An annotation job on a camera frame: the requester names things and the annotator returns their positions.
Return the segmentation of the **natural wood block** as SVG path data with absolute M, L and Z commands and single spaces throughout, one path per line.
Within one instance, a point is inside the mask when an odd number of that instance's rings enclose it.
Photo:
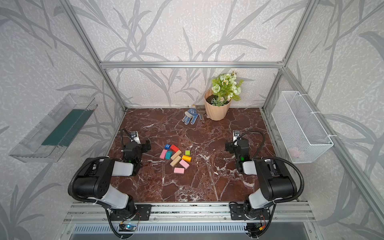
M 182 160 L 182 158 L 180 156 L 177 156 L 171 163 L 170 165 L 174 168 L 180 161 Z
M 177 152 L 175 152 L 172 156 L 171 156 L 171 160 L 175 160 L 182 152 L 180 150 L 178 150 Z

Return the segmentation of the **pink block front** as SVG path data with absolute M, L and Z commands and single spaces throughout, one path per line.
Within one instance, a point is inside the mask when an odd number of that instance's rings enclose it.
M 185 169 L 184 168 L 174 168 L 174 173 L 175 174 L 184 174 Z

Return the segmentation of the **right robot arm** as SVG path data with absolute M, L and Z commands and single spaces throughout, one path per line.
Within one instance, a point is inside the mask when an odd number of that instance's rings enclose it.
M 244 203 L 229 203 L 232 220 L 255 220 L 277 204 L 296 200 L 303 193 L 304 177 L 293 163 L 279 157 L 250 158 L 246 139 L 226 143 L 225 150 L 235 155 L 241 174 L 257 176 L 259 182 L 259 189 Z

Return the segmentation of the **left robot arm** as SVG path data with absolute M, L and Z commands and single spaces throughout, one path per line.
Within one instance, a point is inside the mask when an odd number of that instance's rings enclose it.
M 149 140 L 144 144 L 131 141 L 123 146 L 122 160 L 87 158 L 70 181 L 68 194 L 77 201 L 98 204 L 116 217 L 132 218 L 138 212 L 133 197 L 114 188 L 111 179 L 136 176 L 142 167 L 142 154 L 149 150 Z

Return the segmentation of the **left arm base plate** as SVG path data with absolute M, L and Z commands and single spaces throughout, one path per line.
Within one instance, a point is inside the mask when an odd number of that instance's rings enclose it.
M 151 204 L 138 204 L 132 210 L 111 210 L 111 221 L 148 221 L 151 215 Z

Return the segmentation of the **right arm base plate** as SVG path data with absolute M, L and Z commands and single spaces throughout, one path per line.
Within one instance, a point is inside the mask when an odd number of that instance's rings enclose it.
M 229 202 L 231 220 L 269 220 L 269 209 L 253 209 L 249 201 L 245 202 Z

